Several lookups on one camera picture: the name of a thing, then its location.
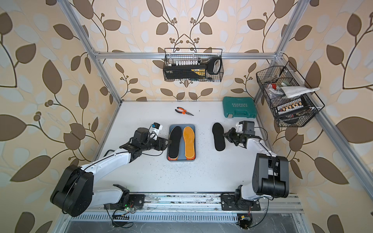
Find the black yellow tool box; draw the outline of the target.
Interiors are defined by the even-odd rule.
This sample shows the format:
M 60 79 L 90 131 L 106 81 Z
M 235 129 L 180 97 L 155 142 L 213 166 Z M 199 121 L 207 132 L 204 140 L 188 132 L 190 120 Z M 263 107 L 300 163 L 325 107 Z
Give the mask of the black yellow tool box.
M 166 66 L 163 73 L 166 80 L 171 79 L 190 79 L 199 80 L 206 78 L 206 65 L 184 65 L 184 66 Z

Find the orange handled pliers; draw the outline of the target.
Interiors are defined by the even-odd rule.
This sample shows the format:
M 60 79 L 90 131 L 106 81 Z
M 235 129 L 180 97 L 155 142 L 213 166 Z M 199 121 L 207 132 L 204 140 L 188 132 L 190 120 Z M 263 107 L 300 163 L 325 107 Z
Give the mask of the orange handled pliers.
M 182 108 L 182 107 L 177 107 L 175 109 L 175 111 L 179 114 L 183 114 L 183 115 L 189 115 L 189 116 L 193 116 L 192 113 L 188 112 L 186 109 Z

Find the blue storage box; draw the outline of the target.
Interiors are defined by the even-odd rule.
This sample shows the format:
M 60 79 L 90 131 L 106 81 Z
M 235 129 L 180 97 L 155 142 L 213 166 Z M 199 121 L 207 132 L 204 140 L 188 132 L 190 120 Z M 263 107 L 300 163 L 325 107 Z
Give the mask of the blue storage box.
M 181 140 L 180 140 L 180 148 L 179 148 L 179 155 L 178 155 L 178 160 L 177 161 L 181 161 L 181 162 L 194 161 L 194 160 L 187 160 L 186 157 L 185 157 L 185 143 L 184 143 L 184 139 L 183 139 L 183 130 L 184 130 L 185 127 L 190 126 L 195 133 L 195 126 L 193 124 L 173 124 L 173 125 L 170 126 L 169 131 L 171 132 L 171 130 L 176 126 L 180 126 L 181 129 L 182 129 L 182 137 L 181 137 Z

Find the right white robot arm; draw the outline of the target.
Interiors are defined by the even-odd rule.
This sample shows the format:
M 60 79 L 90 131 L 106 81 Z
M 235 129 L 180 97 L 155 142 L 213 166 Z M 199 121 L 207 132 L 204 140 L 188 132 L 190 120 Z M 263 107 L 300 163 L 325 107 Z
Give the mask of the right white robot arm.
M 273 200 L 288 197 L 288 160 L 266 147 L 264 140 L 255 134 L 254 122 L 240 121 L 235 128 L 231 128 L 223 136 L 235 146 L 257 151 L 252 181 L 240 185 L 235 191 L 234 202 L 237 207 L 261 198 Z

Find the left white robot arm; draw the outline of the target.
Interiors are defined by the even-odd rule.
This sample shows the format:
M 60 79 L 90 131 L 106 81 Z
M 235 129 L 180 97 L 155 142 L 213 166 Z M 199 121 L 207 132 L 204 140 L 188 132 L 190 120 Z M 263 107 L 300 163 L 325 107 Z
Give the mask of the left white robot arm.
M 110 151 L 109 155 L 81 167 L 68 166 L 52 192 L 50 202 L 72 217 L 100 205 L 118 208 L 129 206 L 130 191 L 127 188 L 120 184 L 99 188 L 96 183 L 116 169 L 135 161 L 148 150 L 163 152 L 171 141 L 159 137 L 162 127 L 153 123 L 149 128 L 138 128 L 127 143 Z

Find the black insole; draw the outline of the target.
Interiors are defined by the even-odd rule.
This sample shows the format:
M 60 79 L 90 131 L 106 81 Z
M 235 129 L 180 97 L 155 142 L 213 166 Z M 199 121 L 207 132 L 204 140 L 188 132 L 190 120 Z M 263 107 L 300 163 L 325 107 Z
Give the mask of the black insole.
M 169 135 L 171 144 L 168 149 L 168 157 L 176 158 L 179 155 L 180 140 L 182 137 L 182 129 L 180 126 L 174 127 Z
M 214 137 L 214 146 L 216 151 L 225 150 L 225 137 L 223 126 L 218 122 L 214 123 L 212 127 L 212 133 Z

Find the green tool case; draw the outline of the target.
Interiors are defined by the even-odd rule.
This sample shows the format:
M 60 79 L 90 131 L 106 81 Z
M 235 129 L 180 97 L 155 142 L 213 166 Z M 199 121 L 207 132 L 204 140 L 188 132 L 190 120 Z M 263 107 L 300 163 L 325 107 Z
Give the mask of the green tool case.
M 256 118 L 257 109 L 251 97 L 224 97 L 223 112 L 226 118 L 245 117 Z

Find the drill bit set box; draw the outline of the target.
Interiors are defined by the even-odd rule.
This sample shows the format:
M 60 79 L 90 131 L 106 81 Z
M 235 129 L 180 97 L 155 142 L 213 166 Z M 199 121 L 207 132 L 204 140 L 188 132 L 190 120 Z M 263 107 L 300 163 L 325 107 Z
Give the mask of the drill bit set box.
M 305 98 L 299 98 L 288 103 L 282 104 L 275 108 L 276 113 L 279 116 L 285 116 L 288 114 L 295 114 L 303 110 L 309 109 L 309 105 Z

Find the white paper bag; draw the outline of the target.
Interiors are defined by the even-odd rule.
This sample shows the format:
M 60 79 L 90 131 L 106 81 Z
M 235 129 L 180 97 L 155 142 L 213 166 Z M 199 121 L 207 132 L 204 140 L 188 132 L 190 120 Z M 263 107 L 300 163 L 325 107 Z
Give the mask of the white paper bag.
M 280 88 L 280 91 L 285 94 L 287 98 L 295 98 L 298 96 L 302 96 L 307 93 L 318 91 L 320 88 L 306 88 L 302 86 L 284 86 Z

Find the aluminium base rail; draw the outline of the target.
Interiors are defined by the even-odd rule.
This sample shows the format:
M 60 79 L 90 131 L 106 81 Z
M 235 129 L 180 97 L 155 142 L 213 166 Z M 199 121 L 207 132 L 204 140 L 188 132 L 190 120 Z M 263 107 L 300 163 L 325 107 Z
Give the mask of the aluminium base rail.
M 296 195 L 287 198 L 256 201 L 237 201 L 232 193 L 129 193 L 115 204 L 97 204 L 80 210 L 76 217 L 87 211 L 123 210 L 125 212 L 228 212 L 303 214 L 304 209 Z

